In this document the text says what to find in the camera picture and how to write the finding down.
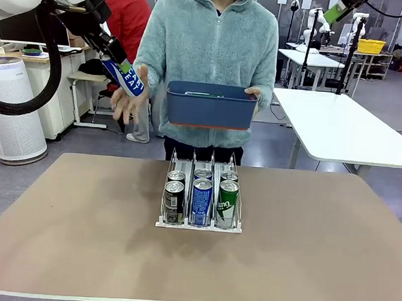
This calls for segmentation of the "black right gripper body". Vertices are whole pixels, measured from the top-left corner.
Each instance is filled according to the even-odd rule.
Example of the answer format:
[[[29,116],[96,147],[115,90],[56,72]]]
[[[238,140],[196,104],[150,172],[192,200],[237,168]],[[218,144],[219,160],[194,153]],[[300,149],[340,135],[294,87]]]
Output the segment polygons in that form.
[[[346,9],[358,8],[364,2],[369,0],[340,0]]]

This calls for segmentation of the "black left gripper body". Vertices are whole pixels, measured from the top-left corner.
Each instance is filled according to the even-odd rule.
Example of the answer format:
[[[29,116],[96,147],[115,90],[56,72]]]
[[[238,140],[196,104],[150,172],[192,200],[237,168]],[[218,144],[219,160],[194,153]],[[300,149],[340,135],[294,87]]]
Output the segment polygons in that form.
[[[104,0],[86,0],[67,7],[63,24],[71,34],[82,37],[90,47],[121,65],[127,60],[126,51],[119,39],[102,27],[110,16],[110,8]]]

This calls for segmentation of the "person left hand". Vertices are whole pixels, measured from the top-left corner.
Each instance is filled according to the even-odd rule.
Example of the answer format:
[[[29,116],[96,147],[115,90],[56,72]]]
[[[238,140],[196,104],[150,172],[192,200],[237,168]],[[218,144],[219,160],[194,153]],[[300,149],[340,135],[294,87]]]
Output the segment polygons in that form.
[[[262,99],[262,94],[261,90],[258,87],[249,87],[244,90],[245,94],[249,96],[250,99],[256,100],[256,106],[255,106],[255,111],[257,112],[259,110],[259,103],[261,102]]]

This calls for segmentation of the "person right hand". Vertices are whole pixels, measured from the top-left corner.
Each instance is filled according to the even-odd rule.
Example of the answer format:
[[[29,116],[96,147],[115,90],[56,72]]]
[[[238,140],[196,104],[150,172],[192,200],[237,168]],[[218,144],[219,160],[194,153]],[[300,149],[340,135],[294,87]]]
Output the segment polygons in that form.
[[[114,91],[110,98],[113,109],[113,117],[117,121],[123,117],[123,123],[129,124],[130,115],[133,116],[135,124],[139,121],[139,110],[143,104],[149,99],[149,71],[146,65],[139,67],[139,77],[144,84],[143,93],[137,97],[130,97],[122,88]]]

